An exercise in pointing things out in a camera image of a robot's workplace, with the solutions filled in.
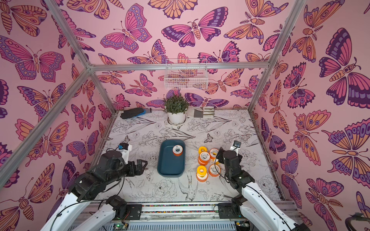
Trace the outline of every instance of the wire basket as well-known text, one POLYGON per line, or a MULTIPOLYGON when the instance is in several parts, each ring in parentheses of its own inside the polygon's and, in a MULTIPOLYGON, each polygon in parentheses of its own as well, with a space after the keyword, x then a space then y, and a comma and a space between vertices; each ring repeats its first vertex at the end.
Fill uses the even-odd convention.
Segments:
POLYGON ((190 58, 187 60, 188 63, 185 64, 179 63, 183 59, 166 60, 166 72, 163 78, 165 88, 207 90, 207 59, 190 58))

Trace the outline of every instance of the butterfly wallpaper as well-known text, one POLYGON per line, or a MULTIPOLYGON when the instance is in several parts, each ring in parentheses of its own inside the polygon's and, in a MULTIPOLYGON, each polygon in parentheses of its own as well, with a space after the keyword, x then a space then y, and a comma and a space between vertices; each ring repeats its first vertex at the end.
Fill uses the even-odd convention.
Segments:
POLYGON ((370 216, 368 4, 308 1, 253 110, 282 190, 311 230, 347 231, 349 214, 370 216))

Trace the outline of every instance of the pink wall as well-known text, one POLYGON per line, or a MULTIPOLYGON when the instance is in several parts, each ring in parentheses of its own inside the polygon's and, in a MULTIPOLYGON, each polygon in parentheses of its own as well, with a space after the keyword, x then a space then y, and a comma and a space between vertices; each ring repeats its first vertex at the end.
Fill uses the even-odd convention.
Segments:
MULTIPOLYGON (((324 3, 308 1, 307 18, 310 18, 309 12, 317 7, 322 9, 324 3)), ((370 204, 367 196, 370 189, 367 150, 370 147, 370 68, 367 65, 370 45, 366 42, 369 30, 364 29, 368 28, 370 19, 369 13, 364 14, 368 5, 368 1, 356 4, 335 1, 334 7, 329 7, 329 13, 326 13, 327 20, 318 20, 318 14, 311 23, 305 23, 302 11, 290 38, 289 51, 283 50, 280 55, 281 67, 286 63, 288 70, 278 78, 271 75, 264 97, 267 109, 257 104, 254 110, 259 130, 266 137, 269 155, 278 164, 274 166, 282 181, 282 189, 287 197, 290 195, 295 200, 306 224, 313 224, 311 230, 344 231, 347 230, 344 220, 350 214, 361 209, 364 213, 366 208, 369 214, 365 205, 370 204), (304 39, 303 33, 310 38, 304 39), (298 53, 294 44, 300 38, 302 43, 298 49, 303 51, 298 53), (345 69, 340 80, 330 81, 337 71, 353 63, 356 63, 353 70, 345 69), (333 94, 334 86, 344 89, 343 99, 338 97, 336 100, 328 95, 333 94), (290 100, 296 92, 304 96, 294 105, 290 100), (356 93, 365 98, 360 99, 356 93), (275 115, 276 128, 273 126, 275 115)), ((364 222, 354 226, 357 230, 369 228, 364 222)))

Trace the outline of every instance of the black cable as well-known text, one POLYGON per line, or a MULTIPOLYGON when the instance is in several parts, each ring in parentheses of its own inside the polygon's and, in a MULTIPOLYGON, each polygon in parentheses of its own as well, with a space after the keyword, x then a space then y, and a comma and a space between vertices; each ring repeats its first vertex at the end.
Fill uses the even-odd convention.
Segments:
MULTIPOLYGON (((219 172, 218 172, 218 170, 217 170, 217 168, 216 168, 216 161, 215 161, 215 163, 214 163, 214 165, 215 165, 215 169, 216 169, 216 172, 222 177, 222 178, 225 178, 225 180, 227 180, 227 178, 226 177, 223 177, 219 172)), ((246 184, 243 184, 243 183, 239 183, 239 182, 236 182, 236 181, 234 181, 234 180, 231 180, 231 179, 229 179, 229 181, 232 181, 232 182, 235 182, 235 183, 237 183, 237 184, 241 184, 241 185, 244 185, 244 186, 248 186, 248 187, 250 187, 249 185, 246 185, 246 184)), ((270 206, 270 204, 265 200, 265 198, 264 197, 262 197, 262 195, 257 191, 257 190, 255 190, 254 188, 252 188, 252 187, 250 187, 251 189, 253 189, 257 194, 258 194, 258 196, 260 196, 265 202, 266 202, 266 204, 270 207, 270 209, 272 210, 272 211, 274 211, 274 213, 276 213, 278 216, 279 216, 279 218, 280 219, 282 219, 283 221, 284 221, 284 224, 286 224, 286 226, 288 226, 288 228, 289 228, 289 230, 292 230, 290 227, 289 227, 289 225, 288 225, 288 223, 280 216, 280 214, 279 213, 277 213, 271 206, 270 206)))

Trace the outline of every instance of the white table surface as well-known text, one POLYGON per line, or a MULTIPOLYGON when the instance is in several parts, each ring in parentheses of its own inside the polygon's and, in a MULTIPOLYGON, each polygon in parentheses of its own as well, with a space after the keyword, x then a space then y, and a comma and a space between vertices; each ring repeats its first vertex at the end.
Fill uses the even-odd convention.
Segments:
MULTIPOLYGON (((231 188, 221 177, 208 176, 206 182, 196 178, 198 148, 229 149, 234 140, 242 142, 239 154, 243 155, 242 168, 260 185, 271 200, 279 200, 274 180, 268 167, 262 148, 249 120, 247 110, 216 110, 213 119, 187 118, 179 129, 170 127, 167 115, 163 111, 153 111, 136 118, 117 117, 105 144, 107 148, 116 148, 124 140, 132 145, 129 160, 148 161, 144 174, 126 177, 124 187, 119 194, 128 202, 184 202, 184 201, 229 201, 238 192, 231 188), (166 139, 181 139, 186 144, 185 171, 178 178, 166 178, 157 172, 159 148, 166 139), (190 193, 183 193, 182 184, 190 193)), ((224 166, 220 164, 221 173, 224 166)), ((106 198, 119 192, 122 183, 98 198, 106 198)))

